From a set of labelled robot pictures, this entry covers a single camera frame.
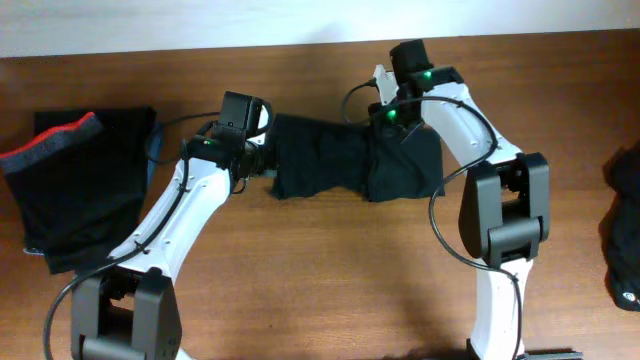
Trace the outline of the black shorts red waistband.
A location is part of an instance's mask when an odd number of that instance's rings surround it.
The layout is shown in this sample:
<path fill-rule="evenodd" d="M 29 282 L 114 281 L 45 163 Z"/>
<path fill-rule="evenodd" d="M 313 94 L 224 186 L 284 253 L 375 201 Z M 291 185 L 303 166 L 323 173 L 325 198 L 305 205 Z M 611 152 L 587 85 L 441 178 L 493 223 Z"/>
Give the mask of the black shorts red waistband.
<path fill-rule="evenodd" d="M 148 106 L 37 112 L 33 137 L 2 153 L 24 247 L 41 250 L 51 273 L 98 266 L 136 229 L 155 124 Z"/>

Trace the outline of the black crumpled garment with logo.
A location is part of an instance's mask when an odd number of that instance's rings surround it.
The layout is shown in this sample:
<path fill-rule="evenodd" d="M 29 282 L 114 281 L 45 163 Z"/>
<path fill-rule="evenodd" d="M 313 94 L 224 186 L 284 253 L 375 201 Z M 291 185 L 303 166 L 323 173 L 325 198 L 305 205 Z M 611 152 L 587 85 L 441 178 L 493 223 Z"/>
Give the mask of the black crumpled garment with logo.
<path fill-rule="evenodd" d="M 639 143 L 619 149 L 605 164 L 605 181 L 615 192 L 599 225 L 607 265 L 605 284 L 614 304 L 639 311 Z"/>

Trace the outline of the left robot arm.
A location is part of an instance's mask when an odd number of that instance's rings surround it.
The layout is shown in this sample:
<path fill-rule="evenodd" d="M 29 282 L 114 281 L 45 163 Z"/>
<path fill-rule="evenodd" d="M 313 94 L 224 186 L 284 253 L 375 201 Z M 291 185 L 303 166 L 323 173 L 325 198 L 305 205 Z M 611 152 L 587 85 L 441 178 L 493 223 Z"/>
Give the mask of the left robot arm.
<path fill-rule="evenodd" d="M 107 264 L 74 278 L 75 359 L 186 359 L 175 284 L 204 226 L 266 170 L 269 102 L 228 91 L 214 121 L 180 145 L 170 182 Z"/>

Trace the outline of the black nike t-shirt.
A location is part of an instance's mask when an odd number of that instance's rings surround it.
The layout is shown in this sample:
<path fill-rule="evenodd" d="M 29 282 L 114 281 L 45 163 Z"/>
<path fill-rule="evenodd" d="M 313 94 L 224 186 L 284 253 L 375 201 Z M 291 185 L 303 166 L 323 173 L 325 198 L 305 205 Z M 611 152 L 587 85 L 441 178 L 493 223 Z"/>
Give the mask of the black nike t-shirt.
<path fill-rule="evenodd" d="M 336 187 L 373 203 L 420 199 L 443 180 L 441 140 L 433 130 L 419 129 L 403 140 L 393 126 L 279 114 L 269 141 L 277 164 L 271 194 L 279 200 Z"/>

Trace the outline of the aluminium frame rail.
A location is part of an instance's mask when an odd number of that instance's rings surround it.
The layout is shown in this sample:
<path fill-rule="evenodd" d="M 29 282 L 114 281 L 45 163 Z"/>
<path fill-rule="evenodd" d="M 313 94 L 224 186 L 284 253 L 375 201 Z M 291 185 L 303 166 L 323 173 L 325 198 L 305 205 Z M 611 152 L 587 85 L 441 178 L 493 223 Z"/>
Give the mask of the aluminium frame rail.
<path fill-rule="evenodd" d="M 574 350 L 544 350 L 525 352 L 519 360 L 583 360 L 584 354 Z"/>

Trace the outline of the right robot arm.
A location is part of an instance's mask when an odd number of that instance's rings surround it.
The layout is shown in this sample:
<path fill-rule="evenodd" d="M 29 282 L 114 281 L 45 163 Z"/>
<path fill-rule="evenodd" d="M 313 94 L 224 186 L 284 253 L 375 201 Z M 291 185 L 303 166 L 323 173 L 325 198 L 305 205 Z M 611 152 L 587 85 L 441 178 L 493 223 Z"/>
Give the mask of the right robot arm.
<path fill-rule="evenodd" d="M 392 68 L 377 66 L 373 80 L 381 108 L 372 122 L 407 140 L 428 127 L 459 164 L 434 192 L 458 176 L 465 184 L 458 218 L 466 252 L 445 240 L 428 206 L 434 235 L 456 260 L 475 269 L 476 319 L 467 340 L 472 359 L 524 359 L 526 282 L 550 233 L 550 170 L 545 157 L 510 143 L 475 104 L 452 66 L 435 66 L 420 40 L 389 52 Z"/>

